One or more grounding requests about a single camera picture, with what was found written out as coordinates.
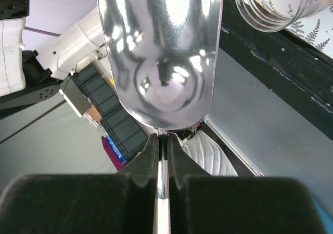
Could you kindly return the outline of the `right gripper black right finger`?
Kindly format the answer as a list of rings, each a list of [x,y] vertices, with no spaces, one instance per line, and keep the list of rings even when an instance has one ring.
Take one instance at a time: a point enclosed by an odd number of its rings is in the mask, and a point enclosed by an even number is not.
[[[325,233],[307,188],[285,177],[211,176],[168,140],[171,233]]]

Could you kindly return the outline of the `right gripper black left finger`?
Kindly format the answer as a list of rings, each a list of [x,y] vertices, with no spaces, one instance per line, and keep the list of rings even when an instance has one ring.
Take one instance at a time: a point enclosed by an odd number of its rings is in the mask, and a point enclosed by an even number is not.
[[[1,233],[156,233],[159,139],[115,174],[14,179],[1,196]]]

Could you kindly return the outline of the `metal scoop spoon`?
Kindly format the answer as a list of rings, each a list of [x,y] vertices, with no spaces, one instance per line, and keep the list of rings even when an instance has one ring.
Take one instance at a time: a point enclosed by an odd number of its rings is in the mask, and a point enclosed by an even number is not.
[[[210,109],[223,0],[97,0],[118,99],[157,130],[157,232],[171,233],[174,131]]]

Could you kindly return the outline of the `clear glass jar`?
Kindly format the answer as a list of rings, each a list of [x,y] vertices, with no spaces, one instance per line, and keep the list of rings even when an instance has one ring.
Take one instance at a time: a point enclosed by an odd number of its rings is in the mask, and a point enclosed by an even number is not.
[[[235,0],[235,3],[247,24],[272,33],[321,12],[332,5],[332,0]]]

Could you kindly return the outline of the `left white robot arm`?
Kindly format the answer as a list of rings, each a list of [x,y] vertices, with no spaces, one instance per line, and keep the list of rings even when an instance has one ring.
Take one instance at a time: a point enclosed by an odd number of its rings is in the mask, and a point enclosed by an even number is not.
[[[1,0],[1,118],[52,98],[103,44],[97,0]]]

